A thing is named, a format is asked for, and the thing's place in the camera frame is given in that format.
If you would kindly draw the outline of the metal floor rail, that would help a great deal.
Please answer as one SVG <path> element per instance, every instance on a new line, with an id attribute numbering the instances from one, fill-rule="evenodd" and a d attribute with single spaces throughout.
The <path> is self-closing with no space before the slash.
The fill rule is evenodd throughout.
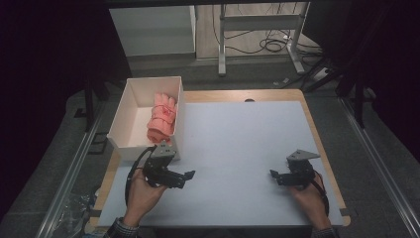
<path id="1" fill-rule="evenodd" d="M 354 128 L 355 133 L 365 149 L 376 174 L 393 202 L 411 238 L 420 238 L 420 219 L 414 211 L 411 203 L 391 175 L 381 155 L 368 135 L 368 132 L 363 129 L 356 120 L 355 111 L 352 108 L 351 103 L 343 98 L 339 98 L 338 101 L 344 108 L 350 124 Z"/>
<path id="2" fill-rule="evenodd" d="M 90 129 L 83 134 L 82 140 L 77 147 L 77 151 L 65 172 L 63 179 L 55 193 L 47 214 L 41 223 L 36 238 L 52 238 L 54 228 L 64 210 L 64 204 L 76 182 L 78 173 L 83 165 L 85 156 L 93 141 L 98 125 L 101 122 L 104 106 L 102 104 L 94 112 L 93 124 Z"/>

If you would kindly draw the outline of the dark stand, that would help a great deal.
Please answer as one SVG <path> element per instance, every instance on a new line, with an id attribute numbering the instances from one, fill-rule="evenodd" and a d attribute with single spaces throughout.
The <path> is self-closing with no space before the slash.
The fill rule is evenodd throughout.
<path id="1" fill-rule="evenodd" d="M 347 97 L 354 90 L 354 118 L 359 126 L 363 129 L 364 123 L 364 103 L 372 101 L 365 98 L 366 80 L 364 73 L 359 68 L 349 68 L 344 74 L 336 88 L 336 94 L 339 97 Z"/>
<path id="2" fill-rule="evenodd" d="M 86 119 L 86 132 L 92 128 L 94 123 L 93 96 L 96 96 L 100 101 L 106 101 L 109 99 L 110 93 L 103 79 L 99 77 L 86 77 L 84 84 L 85 108 L 78 108 L 74 114 L 74 118 Z"/>

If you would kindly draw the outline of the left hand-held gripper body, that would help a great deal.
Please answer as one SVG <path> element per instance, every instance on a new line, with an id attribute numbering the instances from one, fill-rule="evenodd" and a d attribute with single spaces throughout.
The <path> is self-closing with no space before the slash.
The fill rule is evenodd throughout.
<path id="1" fill-rule="evenodd" d="M 155 146 L 143 167 L 143 174 L 150 184 L 170 187 L 173 182 L 184 180 L 182 174 L 167 168 L 175 155 L 176 151 L 166 141 Z"/>

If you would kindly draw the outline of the pink glove with red print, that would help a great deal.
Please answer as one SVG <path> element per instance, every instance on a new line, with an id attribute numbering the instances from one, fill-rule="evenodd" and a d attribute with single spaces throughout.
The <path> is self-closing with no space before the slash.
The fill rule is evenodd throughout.
<path id="1" fill-rule="evenodd" d="M 155 94 L 152 117 L 147 124 L 147 137 L 152 143 L 169 141 L 174 132 L 177 105 L 173 97 L 165 93 Z"/>

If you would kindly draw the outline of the person's right hand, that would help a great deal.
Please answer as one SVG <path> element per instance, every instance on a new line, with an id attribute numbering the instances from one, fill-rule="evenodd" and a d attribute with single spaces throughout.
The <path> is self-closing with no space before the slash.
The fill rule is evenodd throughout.
<path id="1" fill-rule="evenodd" d="M 315 230 L 324 230 L 332 227 L 331 221 L 325 211 L 325 204 L 321 197 L 321 192 L 314 184 L 309 184 L 302 190 L 294 186 L 289 186 L 287 189 L 300 205 Z"/>

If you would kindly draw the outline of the person's left hand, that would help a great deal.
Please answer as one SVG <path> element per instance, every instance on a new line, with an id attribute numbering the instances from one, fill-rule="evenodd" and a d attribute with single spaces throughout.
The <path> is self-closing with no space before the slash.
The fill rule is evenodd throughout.
<path id="1" fill-rule="evenodd" d="M 123 223 L 130 227 L 138 227 L 141 219 L 157 205 L 165 190 L 165 185 L 150 186 L 143 169 L 135 169 Z"/>

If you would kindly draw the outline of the light blue table mat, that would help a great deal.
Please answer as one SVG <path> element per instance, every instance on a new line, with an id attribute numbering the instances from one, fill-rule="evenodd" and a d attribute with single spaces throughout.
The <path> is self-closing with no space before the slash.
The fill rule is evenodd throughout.
<path id="1" fill-rule="evenodd" d="M 183 148 L 169 169 L 193 172 L 165 191 L 144 227 L 297 227 L 308 220 L 271 172 L 296 150 L 317 150 L 298 101 L 188 103 Z"/>

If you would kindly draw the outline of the white power strip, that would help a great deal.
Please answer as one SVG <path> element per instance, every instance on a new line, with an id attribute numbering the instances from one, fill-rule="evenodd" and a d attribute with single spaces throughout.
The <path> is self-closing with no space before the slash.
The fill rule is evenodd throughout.
<path id="1" fill-rule="evenodd" d="M 315 81 L 319 81 L 320 79 L 327 76 L 330 72 L 331 72 L 331 70 L 329 68 L 323 67 L 318 72 L 315 73 L 315 75 L 313 76 L 313 79 Z"/>

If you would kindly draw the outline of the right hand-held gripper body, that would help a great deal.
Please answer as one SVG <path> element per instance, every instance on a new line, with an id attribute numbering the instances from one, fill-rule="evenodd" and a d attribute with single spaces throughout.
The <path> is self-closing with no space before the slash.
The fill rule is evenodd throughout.
<path id="1" fill-rule="evenodd" d="M 280 177 L 287 179 L 287 186 L 306 188 L 310 181 L 315 178 L 315 171 L 310 160 L 317 158 L 319 158 L 318 154 L 296 150 L 286 158 L 290 173 L 281 174 Z"/>

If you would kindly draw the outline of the clear plastic bag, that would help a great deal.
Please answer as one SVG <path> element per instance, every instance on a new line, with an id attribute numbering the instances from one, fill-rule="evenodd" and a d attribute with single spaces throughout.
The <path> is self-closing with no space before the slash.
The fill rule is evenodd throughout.
<path id="1" fill-rule="evenodd" d="M 82 238 L 94 202 L 94 195 L 71 193 L 64 203 L 53 238 Z"/>

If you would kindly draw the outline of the white cardboard box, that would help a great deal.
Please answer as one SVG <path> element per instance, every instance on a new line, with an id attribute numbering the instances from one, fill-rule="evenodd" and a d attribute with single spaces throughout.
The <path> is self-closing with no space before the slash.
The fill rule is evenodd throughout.
<path id="1" fill-rule="evenodd" d="M 183 153 L 185 102 L 180 76 L 128 78 L 107 135 L 114 149 L 125 161 L 134 161 L 154 143 L 147 137 L 147 124 L 152 118 L 155 95 L 165 94 L 175 101 L 176 117 L 169 143 L 176 150 L 175 159 Z"/>

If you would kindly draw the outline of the white cabinet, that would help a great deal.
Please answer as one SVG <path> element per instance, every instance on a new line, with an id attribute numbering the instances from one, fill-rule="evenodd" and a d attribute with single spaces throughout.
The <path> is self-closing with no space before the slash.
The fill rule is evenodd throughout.
<path id="1" fill-rule="evenodd" d="M 195 52 L 194 6 L 110 9 L 127 57 Z"/>

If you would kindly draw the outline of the grey metal desk frame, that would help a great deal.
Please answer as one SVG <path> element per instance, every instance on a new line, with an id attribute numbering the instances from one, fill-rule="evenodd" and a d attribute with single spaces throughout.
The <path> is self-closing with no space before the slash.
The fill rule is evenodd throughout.
<path id="1" fill-rule="evenodd" d="M 225 4 L 220 5 L 220 43 L 218 51 L 218 74 L 226 75 L 226 54 L 225 39 L 226 32 L 232 31 L 265 31 L 265 30 L 291 30 L 294 32 L 292 40 L 286 45 L 288 54 L 298 74 L 303 74 L 305 69 L 297 54 L 297 44 L 309 7 L 308 2 L 304 2 L 299 14 L 289 15 L 249 15 L 249 16 L 227 16 L 225 14 Z"/>

